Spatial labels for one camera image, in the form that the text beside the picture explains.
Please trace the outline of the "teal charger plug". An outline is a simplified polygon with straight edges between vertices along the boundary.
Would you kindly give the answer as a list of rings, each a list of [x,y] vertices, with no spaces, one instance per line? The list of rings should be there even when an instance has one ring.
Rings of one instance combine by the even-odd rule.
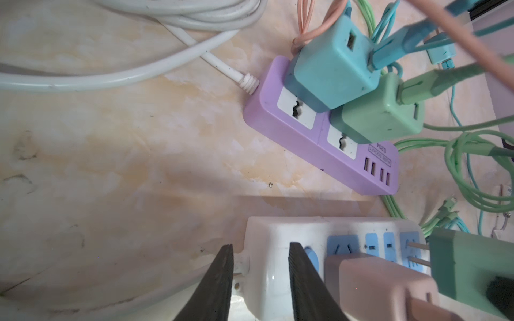
[[[317,113],[336,109],[378,86],[380,71],[368,69],[373,43],[343,14],[293,59],[284,85]]]

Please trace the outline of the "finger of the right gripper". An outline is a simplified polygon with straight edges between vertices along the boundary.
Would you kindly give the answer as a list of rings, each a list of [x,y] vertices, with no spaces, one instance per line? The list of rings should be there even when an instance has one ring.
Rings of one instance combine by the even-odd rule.
[[[513,319],[513,279],[497,276],[488,285],[486,297],[507,319]]]

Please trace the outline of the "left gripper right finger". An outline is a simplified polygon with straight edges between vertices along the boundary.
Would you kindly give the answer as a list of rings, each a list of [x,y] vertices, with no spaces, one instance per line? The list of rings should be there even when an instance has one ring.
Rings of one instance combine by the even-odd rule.
[[[288,260],[294,319],[348,321],[301,244],[290,243]]]

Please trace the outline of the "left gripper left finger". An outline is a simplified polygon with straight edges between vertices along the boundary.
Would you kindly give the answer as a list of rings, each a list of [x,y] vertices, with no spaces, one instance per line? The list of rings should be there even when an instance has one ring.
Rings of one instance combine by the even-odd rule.
[[[234,275],[232,244],[221,247],[175,320],[228,320]]]

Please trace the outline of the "pink charger plug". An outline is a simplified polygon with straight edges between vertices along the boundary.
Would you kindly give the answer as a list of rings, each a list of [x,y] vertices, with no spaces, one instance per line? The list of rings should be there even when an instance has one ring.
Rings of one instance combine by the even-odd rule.
[[[461,320],[439,305],[427,274],[364,253],[331,255],[325,286],[343,312],[356,320]]]

